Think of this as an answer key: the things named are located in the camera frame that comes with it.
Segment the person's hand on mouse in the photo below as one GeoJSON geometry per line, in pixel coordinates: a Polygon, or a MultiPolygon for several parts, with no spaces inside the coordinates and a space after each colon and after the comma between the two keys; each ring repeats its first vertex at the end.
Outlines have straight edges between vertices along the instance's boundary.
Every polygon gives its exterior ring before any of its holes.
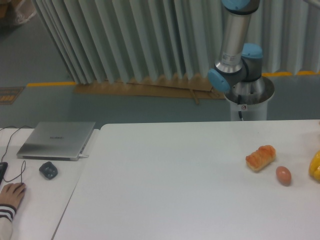
{"type": "Polygon", "coordinates": [[[0,204],[11,205],[16,208],[19,208],[19,205],[22,199],[25,196],[25,191],[21,194],[17,191],[21,183],[9,183],[6,184],[0,192],[0,204]]]}

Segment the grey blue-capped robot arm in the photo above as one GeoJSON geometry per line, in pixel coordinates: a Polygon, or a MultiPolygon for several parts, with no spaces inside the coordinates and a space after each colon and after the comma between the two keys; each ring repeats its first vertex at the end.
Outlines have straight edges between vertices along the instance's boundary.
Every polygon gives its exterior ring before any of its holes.
{"type": "Polygon", "coordinates": [[[240,82],[252,82],[262,76],[262,48],[245,43],[251,16],[259,8],[259,0],[223,0],[227,11],[221,50],[207,77],[220,92],[228,92],[240,82]]]}

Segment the striped sleeve forearm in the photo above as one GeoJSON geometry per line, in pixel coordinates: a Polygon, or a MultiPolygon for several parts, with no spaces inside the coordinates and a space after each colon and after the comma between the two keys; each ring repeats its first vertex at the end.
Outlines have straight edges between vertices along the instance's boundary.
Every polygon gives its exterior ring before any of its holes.
{"type": "Polygon", "coordinates": [[[10,240],[13,234],[12,221],[17,209],[9,204],[0,205],[0,239],[10,240]]]}

